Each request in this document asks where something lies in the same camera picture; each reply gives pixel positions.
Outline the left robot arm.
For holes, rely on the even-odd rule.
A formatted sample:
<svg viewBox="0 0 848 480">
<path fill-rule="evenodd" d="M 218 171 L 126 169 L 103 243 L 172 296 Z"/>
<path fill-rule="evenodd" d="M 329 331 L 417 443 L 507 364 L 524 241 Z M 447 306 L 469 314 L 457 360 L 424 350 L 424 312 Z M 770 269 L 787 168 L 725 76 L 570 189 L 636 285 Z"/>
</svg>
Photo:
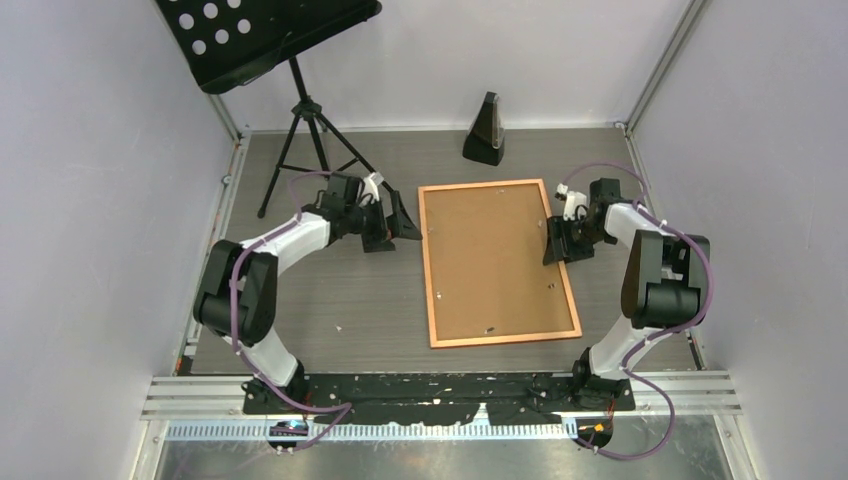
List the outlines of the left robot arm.
<svg viewBox="0 0 848 480">
<path fill-rule="evenodd" d="M 399 193 L 390 193 L 391 212 L 384 212 L 380 173 L 322 175 L 325 188 L 313 202 L 298 203 L 290 220 L 252 239 L 217 241 L 193 304 L 194 320 L 228 343 L 254 375 L 249 392 L 268 394 L 284 414 L 314 409 L 305 403 L 304 366 L 274 327 L 279 277 L 347 235 L 358 236 L 366 253 L 392 251 L 397 239 L 422 238 Z"/>
</svg>

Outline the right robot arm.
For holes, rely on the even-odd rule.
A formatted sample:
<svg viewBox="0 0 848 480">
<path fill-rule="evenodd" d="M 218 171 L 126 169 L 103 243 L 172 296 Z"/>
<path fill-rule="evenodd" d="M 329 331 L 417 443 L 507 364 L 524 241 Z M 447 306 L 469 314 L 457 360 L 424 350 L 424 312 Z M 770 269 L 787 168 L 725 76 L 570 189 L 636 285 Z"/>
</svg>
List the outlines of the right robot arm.
<svg viewBox="0 0 848 480">
<path fill-rule="evenodd" d="M 596 180 L 588 193 L 559 184 L 555 197 L 563 211 L 546 222 L 545 265 L 591 259 L 598 243 L 620 244 L 629 252 L 621 315 L 572 367 L 568 398 L 591 411 L 624 395 L 633 366 L 654 344 L 703 320 L 709 242 L 673 232 L 644 205 L 623 197 L 616 179 Z"/>
</svg>

